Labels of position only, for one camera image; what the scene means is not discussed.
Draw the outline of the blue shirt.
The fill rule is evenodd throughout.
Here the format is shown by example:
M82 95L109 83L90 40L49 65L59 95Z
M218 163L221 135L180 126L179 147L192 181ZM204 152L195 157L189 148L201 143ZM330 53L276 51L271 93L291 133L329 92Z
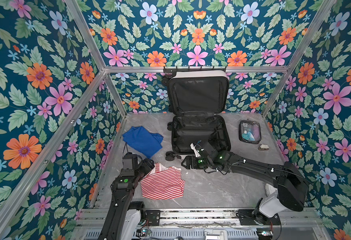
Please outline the blue shirt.
M131 127L123 135L123 141L148 159L162 149L163 136L151 133L143 126Z

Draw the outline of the red white striped shirt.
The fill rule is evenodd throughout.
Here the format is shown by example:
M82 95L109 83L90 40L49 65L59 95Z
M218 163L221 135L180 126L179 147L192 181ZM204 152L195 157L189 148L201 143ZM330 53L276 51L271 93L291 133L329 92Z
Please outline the red white striped shirt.
M155 163L154 168L140 181L142 197L150 200L172 200L184 196L182 170Z

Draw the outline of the clear toiletry pouch black trim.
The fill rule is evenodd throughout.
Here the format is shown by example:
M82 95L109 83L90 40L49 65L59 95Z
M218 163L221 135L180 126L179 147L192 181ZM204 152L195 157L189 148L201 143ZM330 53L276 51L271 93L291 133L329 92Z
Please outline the clear toiletry pouch black trim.
M248 144L259 144L262 139L261 126L258 122L241 120L239 124L239 140Z

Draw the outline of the white black suitcase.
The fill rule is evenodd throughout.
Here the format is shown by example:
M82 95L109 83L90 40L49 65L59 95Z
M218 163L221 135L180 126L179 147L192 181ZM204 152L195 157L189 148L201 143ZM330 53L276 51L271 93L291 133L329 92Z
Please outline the white black suitcase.
M191 144L212 145L217 151L229 151L231 141L224 118L229 80L223 70L176 72L162 79L173 119L167 125L171 132L173 152L192 155Z

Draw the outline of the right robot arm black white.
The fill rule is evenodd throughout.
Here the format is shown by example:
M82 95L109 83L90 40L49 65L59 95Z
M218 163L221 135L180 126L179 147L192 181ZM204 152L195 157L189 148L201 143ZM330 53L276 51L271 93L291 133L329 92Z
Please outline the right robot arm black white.
M276 190L266 198L261 198L249 216L257 224L266 224L278 213L285 210L301 212L304 210L309 181L289 162L283 165L267 164L244 158L230 151L218 151L210 143L200 146L191 144L194 154L186 156L182 167L190 170L210 168L210 173L222 175L235 173L271 185Z

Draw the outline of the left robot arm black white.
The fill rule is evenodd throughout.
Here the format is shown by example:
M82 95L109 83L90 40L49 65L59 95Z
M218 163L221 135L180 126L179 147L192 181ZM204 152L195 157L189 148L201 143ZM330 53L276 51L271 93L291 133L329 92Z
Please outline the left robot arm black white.
M111 203L99 240L130 240L145 216L144 203L133 202L139 182L154 169L154 161L127 153L120 174L111 184Z

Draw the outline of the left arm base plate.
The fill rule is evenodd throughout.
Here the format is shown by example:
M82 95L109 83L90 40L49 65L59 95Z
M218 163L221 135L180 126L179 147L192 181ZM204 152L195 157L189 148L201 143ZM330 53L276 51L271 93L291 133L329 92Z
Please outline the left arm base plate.
M149 227L159 226L161 211L160 210L146 210L146 222Z

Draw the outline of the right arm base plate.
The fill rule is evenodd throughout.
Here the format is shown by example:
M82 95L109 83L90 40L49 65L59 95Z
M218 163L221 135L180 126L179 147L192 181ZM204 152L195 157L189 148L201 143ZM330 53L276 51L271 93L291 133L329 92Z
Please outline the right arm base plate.
M236 212L242 226L280 226L281 220L278 214L267 218L261 214L255 215L253 209L239 209Z

